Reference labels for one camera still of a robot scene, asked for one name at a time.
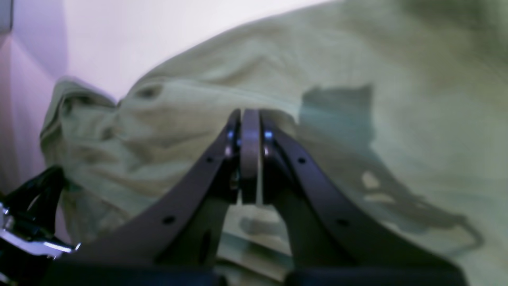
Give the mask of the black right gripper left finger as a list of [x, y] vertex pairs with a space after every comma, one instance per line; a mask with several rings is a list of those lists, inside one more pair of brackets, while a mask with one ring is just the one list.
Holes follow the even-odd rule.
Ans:
[[56, 260], [42, 286], [226, 286], [214, 259], [239, 191], [256, 202], [260, 114], [234, 110], [218, 137], [158, 202]]

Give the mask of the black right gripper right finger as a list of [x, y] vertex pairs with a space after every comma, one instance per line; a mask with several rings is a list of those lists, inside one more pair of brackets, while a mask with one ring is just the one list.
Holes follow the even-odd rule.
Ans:
[[283, 218], [286, 286], [465, 286], [450, 261], [396, 235], [352, 202], [270, 111], [260, 112], [263, 199]]

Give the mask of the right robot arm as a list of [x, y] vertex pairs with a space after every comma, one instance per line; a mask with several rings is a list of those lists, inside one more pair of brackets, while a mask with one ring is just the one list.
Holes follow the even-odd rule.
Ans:
[[285, 286], [468, 284], [348, 199], [267, 109], [234, 110], [164, 197], [85, 246], [56, 237], [63, 172], [48, 168], [1, 200], [2, 286], [226, 286], [212, 267], [227, 208], [240, 197], [255, 203], [259, 185], [290, 239]]

